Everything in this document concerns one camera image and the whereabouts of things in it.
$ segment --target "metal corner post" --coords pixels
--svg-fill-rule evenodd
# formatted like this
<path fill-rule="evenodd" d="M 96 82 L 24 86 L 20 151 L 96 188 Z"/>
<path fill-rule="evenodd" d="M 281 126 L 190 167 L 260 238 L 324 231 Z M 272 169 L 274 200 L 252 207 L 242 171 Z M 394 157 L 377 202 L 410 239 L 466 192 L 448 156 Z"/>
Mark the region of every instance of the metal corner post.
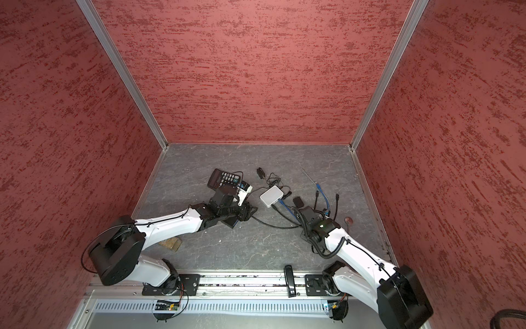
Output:
<path fill-rule="evenodd" d="M 124 85 L 126 86 L 126 88 L 128 88 L 130 95 L 134 99 L 135 104 L 137 104 L 137 107 L 142 113 L 151 131 L 155 135 L 155 138 L 157 138 L 157 141 L 159 142 L 161 147 L 163 149 L 166 149 L 168 147 L 168 141 L 166 140 L 166 137 L 161 131 L 161 128 L 157 124 L 157 121 L 155 120 L 154 115 L 151 113 L 150 108 L 148 107 L 148 104 L 146 103 L 146 100 L 144 99 L 143 95 L 140 93 L 139 87 L 135 83 L 132 77 L 132 74 L 126 67 L 126 64 L 124 63 L 123 58 L 120 56 L 119 50 L 117 50 L 117 47 L 112 41 L 112 38 L 109 36 L 109 33 L 106 30 L 106 27 L 104 26 L 104 23 L 102 22 L 102 19 L 100 19 L 100 16 L 98 15 L 97 10 L 95 9 L 95 6 L 91 2 L 91 0 L 76 0 L 76 1 L 80 9 L 82 10 L 84 16 L 88 20 L 89 25 L 92 27 L 93 31 L 95 32 L 95 35 L 97 36 L 100 44 L 102 44 L 102 47 L 106 51 L 106 54 L 108 54 L 109 59 L 112 61 L 113 65 L 115 66 L 115 69 L 119 73 L 120 78 L 123 80 Z"/>
<path fill-rule="evenodd" d="M 352 138 L 351 150 L 356 151 L 358 149 L 358 144 L 360 144 L 367 126 L 369 125 L 369 122 L 371 121 L 372 116 L 374 115 L 376 108 L 382 99 L 383 93 L 386 91 L 389 81 L 391 80 L 398 63 L 400 62 L 400 59 L 406 50 L 407 44 L 413 35 L 414 29 L 417 27 L 418 21 L 420 20 L 420 17 L 422 17 L 424 9 L 426 9 L 428 1 L 429 0 L 414 0 L 413 4 L 411 5 L 409 13 L 406 17 L 406 21 L 400 30 L 400 34 L 398 35 L 398 38 L 394 44 L 391 55 L 389 55 L 389 59 L 387 60 L 385 68 L 383 69 L 380 80 L 378 80 L 375 92 L 373 93 L 371 101 L 369 102 L 369 105 L 363 114 L 362 120 L 358 125 L 358 129 L 356 129 L 356 133 Z"/>

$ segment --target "black mounting plate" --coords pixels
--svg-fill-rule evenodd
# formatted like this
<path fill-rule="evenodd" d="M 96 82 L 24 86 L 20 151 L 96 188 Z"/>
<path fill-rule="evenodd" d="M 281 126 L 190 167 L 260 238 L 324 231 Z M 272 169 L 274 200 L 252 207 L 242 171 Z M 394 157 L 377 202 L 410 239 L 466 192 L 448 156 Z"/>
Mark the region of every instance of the black mounting plate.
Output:
<path fill-rule="evenodd" d="M 195 296 L 197 293 L 197 288 L 199 288 L 199 280 L 201 279 L 201 275 L 199 274 L 180 274 L 179 278 L 181 279 L 181 282 L 183 283 L 183 287 L 185 288 L 185 293 L 188 294 L 188 296 Z"/>
<path fill-rule="evenodd" d="M 305 290 L 307 296 L 329 296 L 325 289 L 321 286 L 323 275 L 321 274 L 306 274 L 305 275 Z"/>
<path fill-rule="evenodd" d="M 199 288 L 199 279 L 201 275 L 199 274 L 179 274 L 179 279 L 183 283 L 185 292 L 188 296 L 195 296 L 197 293 L 197 288 Z M 160 287 L 154 287 L 149 284 L 145 284 L 143 287 L 143 296 L 179 296 L 179 289 L 175 290 L 171 295 L 167 295 L 168 291 Z"/>

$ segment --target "small brown object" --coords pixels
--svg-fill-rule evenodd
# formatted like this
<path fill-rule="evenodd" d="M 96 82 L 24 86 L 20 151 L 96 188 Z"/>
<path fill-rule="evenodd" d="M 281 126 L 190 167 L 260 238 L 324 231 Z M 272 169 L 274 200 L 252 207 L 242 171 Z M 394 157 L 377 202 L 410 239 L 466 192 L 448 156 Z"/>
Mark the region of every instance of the small brown object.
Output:
<path fill-rule="evenodd" d="M 353 223 L 353 221 L 352 221 L 352 218 L 351 218 L 351 217 L 349 217 L 349 216 L 345 217 L 345 222 L 346 222 L 346 223 L 347 223 L 347 225 L 349 225 L 349 226 L 351 226 L 351 225 L 352 225 L 352 223 Z"/>
<path fill-rule="evenodd" d="M 178 237 L 171 237 L 169 239 L 163 240 L 159 242 L 159 244 L 163 247 L 167 247 L 170 250 L 177 251 L 179 249 L 179 246 L 181 246 L 181 239 Z"/>

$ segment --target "white plastic part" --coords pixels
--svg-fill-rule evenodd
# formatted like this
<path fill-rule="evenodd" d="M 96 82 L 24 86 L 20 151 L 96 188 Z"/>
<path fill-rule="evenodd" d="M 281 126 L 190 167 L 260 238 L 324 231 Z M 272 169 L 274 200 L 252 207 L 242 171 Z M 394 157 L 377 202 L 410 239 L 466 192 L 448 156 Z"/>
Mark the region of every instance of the white plastic part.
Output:
<path fill-rule="evenodd" d="M 171 237 L 196 232 L 203 220 L 195 209 L 183 210 L 181 212 L 161 216 L 157 218 L 150 218 L 147 220 L 135 220 L 135 224 L 149 224 L 138 225 L 137 229 L 146 234 L 146 241 L 144 242 L 143 250 L 153 244 L 169 239 Z"/>
<path fill-rule="evenodd" d="M 384 261 L 367 250 L 364 246 L 350 237 L 343 228 L 332 230 L 329 233 L 329 236 L 325 238 L 327 249 L 329 251 L 336 249 L 341 237 L 345 237 L 345 239 L 351 241 L 352 245 L 344 243 L 337 255 L 349 264 L 349 266 L 354 268 L 374 290 L 380 286 L 380 279 L 387 280 L 396 272 L 393 264 Z M 379 266 L 375 261 L 383 263 L 385 271 L 379 269 Z"/>
<path fill-rule="evenodd" d="M 359 301 L 378 313 L 376 288 L 373 289 L 363 277 L 360 277 L 350 268 L 344 266 L 334 273 L 332 279 L 339 291 L 356 297 Z"/>
<path fill-rule="evenodd" d="M 267 208 L 270 208 L 273 204 L 278 202 L 279 199 L 283 197 L 283 192 L 274 185 L 273 187 L 269 188 L 268 191 L 261 194 L 259 197 L 261 201 L 267 206 Z"/>
<path fill-rule="evenodd" d="M 239 192 L 237 193 L 237 195 L 239 196 L 239 203 L 237 204 L 238 206 L 241 207 L 243 201 L 245 201 L 245 198 L 250 192 L 252 192 L 252 186 L 249 186 L 246 191 L 242 188 L 239 189 Z"/>
<path fill-rule="evenodd" d="M 137 265 L 126 277 L 126 280 L 139 281 L 160 286 L 170 276 L 170 269 L 165 262 L 156 260 L 146 255 L 139 256 Z"/>

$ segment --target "black clamp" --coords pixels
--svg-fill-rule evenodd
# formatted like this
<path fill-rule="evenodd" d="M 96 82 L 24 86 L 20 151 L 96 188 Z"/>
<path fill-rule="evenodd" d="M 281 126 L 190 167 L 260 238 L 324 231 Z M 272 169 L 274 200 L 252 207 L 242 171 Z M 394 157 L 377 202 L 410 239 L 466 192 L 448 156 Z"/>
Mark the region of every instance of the black clamp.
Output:
<path fill-rule="evenodd" d="M 294 283 L 294 272 L 292 271 L 292 265 L 285 265 L 283 269 L 285 272 L 285 282 L 287 283 L 287 289 L 289 291 L 289 298 L 296 297 L 296 284 Z"/>

